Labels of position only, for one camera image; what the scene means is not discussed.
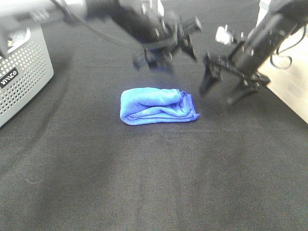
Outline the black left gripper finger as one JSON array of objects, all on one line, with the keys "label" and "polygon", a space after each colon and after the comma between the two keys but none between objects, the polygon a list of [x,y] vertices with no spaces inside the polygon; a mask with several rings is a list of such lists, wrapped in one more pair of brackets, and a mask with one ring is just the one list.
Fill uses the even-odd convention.
[{"label": "black left gripper finger", "polygon": [[185,53],[190,58],[192,58],[195,62],[197,62],[197,56],[196,56],[195,51],[193,49],[190,36],[187,36],[183,39],[180,47],[181,47],[181,50],[182,50],[183,53]]},{"label": "black left gripper finger", "polygon": [[173,75],[174,66],[172,60],[173,55],[171,53],[156,54],[153,60],[150,62],[150,70]]}]

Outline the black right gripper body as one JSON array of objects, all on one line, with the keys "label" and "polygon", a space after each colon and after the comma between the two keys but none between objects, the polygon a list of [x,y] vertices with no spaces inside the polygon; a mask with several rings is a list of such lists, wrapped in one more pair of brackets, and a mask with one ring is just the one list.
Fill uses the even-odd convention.
[{"label": "black right gripper body", "polygon": [[256,88],[260,88],[260,86],[266,86],[270,83],[269,77],[258,71],[253,74],[245,74],[240,71],[234,64],[231,63],[231,61],[228,60],[226,56],[207,53],[204,56],[204,65],[205,69],[208,68],[213,72],[220,73],[220,81],[222,80],[221,71],[224,69],[234,75],[237,75],[242,80],[240,84],[246,86],[255,86]]}]

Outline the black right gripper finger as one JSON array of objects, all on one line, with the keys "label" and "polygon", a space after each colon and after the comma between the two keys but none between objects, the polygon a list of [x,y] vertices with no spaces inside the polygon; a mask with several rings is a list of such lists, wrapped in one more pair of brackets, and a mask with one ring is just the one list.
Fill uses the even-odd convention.
[{"label": "black right gripper finger", "polygon": [[209,90],[219,81],[220,73],[213,72],[212,70],[206,68],[202,83],[199,88],[199,94],[207,94]]},{"label": "black right gripper finger", "polygon": [[252,93],[258,92],[258,90],[259,88],[256,88],[255,86],[246,86],[243,84],[239,84],[227,97],[227,103],[229,105],[234,105],[244,97],[247,97]]}]

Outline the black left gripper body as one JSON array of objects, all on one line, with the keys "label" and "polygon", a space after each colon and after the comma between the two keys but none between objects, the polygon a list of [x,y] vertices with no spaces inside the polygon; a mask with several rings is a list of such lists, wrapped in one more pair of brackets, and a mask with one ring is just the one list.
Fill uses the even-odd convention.
[{"label": "black left gripper body", "polygon": [[132,61],[137,70],[144,65],[148,65],[151,70],[172,70],[171,61],[179,50],[195,62],[197,61],[191,34],[202,31],[199,19],[195,16],[187,21],[182,21],[181,18],[175,16],[162,19],[161,24],[164,31],[169,33],[169,37],[159,38],[156,42],[144,44],[143,51],[134,54]]}]

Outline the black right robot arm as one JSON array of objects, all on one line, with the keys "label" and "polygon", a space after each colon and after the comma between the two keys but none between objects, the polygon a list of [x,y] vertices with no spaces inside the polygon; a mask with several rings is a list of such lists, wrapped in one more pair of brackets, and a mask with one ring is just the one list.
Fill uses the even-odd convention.
[{"label": "black right robot arm", "polygon": [[224,69],[237,75],[241,81],[227,98],[230,105],[257,92],[270,79],[258,71],[273,53],[280,53],[281,44],[300,28],[308,24],[308,2],[306,0],[272,0],[260,23],[245,37],[237,39],[228,28],[218,27],[215,40],[224,45],[235,44],[228,56],[207,53],[204,56],[205,74],[199,88],[205,95],[210,88],[222,80]]}]

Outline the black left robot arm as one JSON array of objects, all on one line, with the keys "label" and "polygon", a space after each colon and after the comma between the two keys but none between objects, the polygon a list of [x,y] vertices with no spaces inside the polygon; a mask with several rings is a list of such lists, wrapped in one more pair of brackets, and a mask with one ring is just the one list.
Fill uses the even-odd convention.
[{"label": "black left robot arm", "polygon": [[127,42],[111,38],[88,24],[92,19],[110,18],[139,42],[144,56],[133,56],[136,69],[147,64],[150,70],[173,73],[171,60],[181,50],[197,61],[190,35],[201,31],[197,17],[182,21],[165,12],[159,0],[2,0],[0,2],[0,55],[9,53],[9,34],[33,26],[63,20],[82,24],[107,40],[128,47]]}]

